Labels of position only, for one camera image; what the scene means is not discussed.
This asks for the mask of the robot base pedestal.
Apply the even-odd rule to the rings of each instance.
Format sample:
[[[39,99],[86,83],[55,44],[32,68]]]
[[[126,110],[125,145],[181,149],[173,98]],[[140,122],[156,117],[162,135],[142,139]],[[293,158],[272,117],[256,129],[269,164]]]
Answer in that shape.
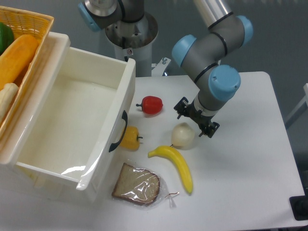
[[[152,46],[158,35],[158,24],[152,15],[144,13],[143,18],[134,23],[118,21],[108,26],[105,34],[114,47],[116,59],[135,60],[136,77],[167,76],[169,58],[152,62]]]

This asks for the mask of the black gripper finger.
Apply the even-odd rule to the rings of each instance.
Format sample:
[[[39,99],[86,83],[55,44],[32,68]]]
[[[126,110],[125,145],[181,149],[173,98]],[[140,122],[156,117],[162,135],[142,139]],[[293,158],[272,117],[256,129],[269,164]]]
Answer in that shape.
[[[180,101],[174,106],[174,110],[177,112],[177,119],[180,119],[181,116],[190,117],[190,108],[191,105],[186,97],[182,97]]]
[[[199,137],[207,136],[208,138],[212,138],[219,127],[220,124],[217,122],[208,121],[205,124],[201,123],[199,125],[199,129],[201,130]]]

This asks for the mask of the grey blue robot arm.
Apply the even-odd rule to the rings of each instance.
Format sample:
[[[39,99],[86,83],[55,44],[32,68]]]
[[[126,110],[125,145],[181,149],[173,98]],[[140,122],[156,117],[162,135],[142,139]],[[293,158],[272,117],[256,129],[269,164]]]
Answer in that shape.
[[[179,116],[191,118],[201,135],[212,137],[219,128],[212,118],[235,95],[241,83],[238,71],[220,65],[219,61],[249,42],[254,30],[246,17],[234,15],[223,0],[196,0],[194,4],[209,34],[202,39],[184,36],[174,45],[172,57],[199,88],[199,93],[191,103],[181,99],[175,110]],[[92,31],[105,31],[117,59],[134,59],[139,77],[151,74],[152,43],[158,25],[145,11],[144,1],[84,0],[78,9]]]

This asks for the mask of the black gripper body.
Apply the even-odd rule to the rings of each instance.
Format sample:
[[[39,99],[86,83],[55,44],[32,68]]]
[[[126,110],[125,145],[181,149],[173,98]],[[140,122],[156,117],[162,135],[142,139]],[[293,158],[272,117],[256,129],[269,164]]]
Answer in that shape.
[[[194,102],[192,102],[188,107],[188,113],[189,113],[189,117],[195,122],[197,123],[199,126],[202,127],[206,127],[207,124],[211,121],[211,119],[214,117],[212,116],[205,116],[202,115],[202,111],[197,111],[195,106],[194,106]]]

